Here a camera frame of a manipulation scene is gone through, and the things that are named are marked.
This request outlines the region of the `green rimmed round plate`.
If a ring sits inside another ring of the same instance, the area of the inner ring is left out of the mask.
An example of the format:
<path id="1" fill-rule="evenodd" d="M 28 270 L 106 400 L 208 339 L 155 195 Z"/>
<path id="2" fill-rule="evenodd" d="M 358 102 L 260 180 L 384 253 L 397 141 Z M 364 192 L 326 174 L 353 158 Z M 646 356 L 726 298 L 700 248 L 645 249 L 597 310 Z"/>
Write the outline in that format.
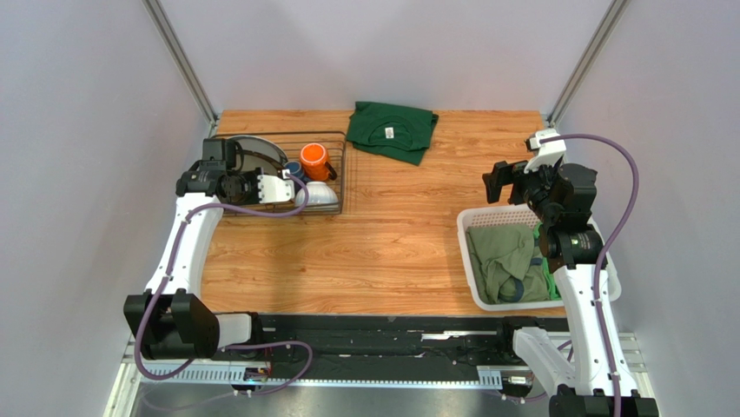
<path id="1" fill-rule="evenodd" d="M 237 135 L 229 137 L 229 141 L 236 143 L 236 165 L 241 172 L 261 169 L 266 175 L 278 175 L 288 162 L 283 149 L 265 138 Z"/>

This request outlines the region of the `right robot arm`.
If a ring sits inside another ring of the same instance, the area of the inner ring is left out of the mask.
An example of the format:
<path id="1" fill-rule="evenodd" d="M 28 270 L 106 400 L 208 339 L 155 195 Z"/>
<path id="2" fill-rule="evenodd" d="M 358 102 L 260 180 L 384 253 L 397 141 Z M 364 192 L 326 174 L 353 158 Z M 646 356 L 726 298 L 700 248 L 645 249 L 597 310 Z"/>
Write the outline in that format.
<path id="1" fill-rule="evenodd" d="M 596 171 L 574 163 L 529 170 L 525 162 L 497 162 L 482 178 L 489 202 L 510 185 L 508 202 L 525 204 L 540 220 L 540 251 L 564 302 L 571 360 L 543 328 L 512 335 L 514 353 L 549 397 L 549 415 L 657 416 L 656 400 L 640 393 L 626 364 L 611 311 L 606 243 L 590 223 Z"/>

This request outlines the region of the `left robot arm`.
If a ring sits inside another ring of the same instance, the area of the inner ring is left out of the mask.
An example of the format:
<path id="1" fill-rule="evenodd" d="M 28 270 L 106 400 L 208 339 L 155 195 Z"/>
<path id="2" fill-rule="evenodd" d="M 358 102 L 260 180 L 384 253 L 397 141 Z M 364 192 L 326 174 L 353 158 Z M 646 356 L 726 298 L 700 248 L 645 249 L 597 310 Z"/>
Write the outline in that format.
<path id="1" fill-rule="evenodd" d="M 202 158 L 175 185 L 175 216 L 162 258 L 145 290 L 126 298 L 123 313 L 141 359 L 209 359 L 248 342 L 250 313 L 216 314 L 201 299 L 202 274 L 215 228 L 256 186 L 240 171 L 241 146 L 206 139 Z"/>

